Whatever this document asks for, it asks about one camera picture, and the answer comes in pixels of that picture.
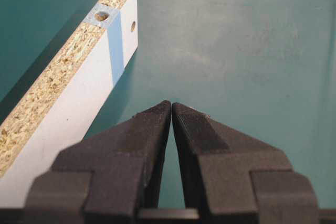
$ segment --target wood chip texture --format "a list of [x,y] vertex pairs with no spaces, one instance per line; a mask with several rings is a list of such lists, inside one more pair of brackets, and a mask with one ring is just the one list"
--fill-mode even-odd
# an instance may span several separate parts
[[[99,0],[121,8],[126,0]],[[82,22],[0,125],[0,177],[90,54],[104,28]]]

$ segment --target blue tape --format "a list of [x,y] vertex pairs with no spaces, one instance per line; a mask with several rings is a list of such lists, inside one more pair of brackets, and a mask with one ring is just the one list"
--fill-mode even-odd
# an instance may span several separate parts
[[110,24],[110,26],[107,28],[107,36],[110,48],[112,80],[113,80],[113,86],[115,86],[115,84],[117,84],[119,78],[121,77],[122,73],[124,72],[121,16],[119,10],[112,24]]

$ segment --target green table surface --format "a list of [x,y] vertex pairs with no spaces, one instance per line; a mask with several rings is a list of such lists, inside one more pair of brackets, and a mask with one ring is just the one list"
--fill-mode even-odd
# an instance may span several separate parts
[[[96,1],[0,0],[2,117]],[[181,102],[283,149],[336,207],[335,17],[336,0],[138,0],[139,47],[86,137]],[[159,205],[184,207],[172,129]]]

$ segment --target black clamp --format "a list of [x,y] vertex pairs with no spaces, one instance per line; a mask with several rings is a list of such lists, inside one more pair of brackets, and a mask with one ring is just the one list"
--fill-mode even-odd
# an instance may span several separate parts
[[171,104],[59,153],[35,179],[26,223],[319,223],[306,177],[285,154],[182,104],[172,120],[186,210],[155,210]]

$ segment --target clamp jaw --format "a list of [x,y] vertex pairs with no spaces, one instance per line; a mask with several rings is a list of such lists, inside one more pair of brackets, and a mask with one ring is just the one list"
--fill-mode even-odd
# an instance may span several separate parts
[[[187,209],[157,209],[172,115]],[[283,151],[163,101],[59,153],[24,223],[336,223]]]

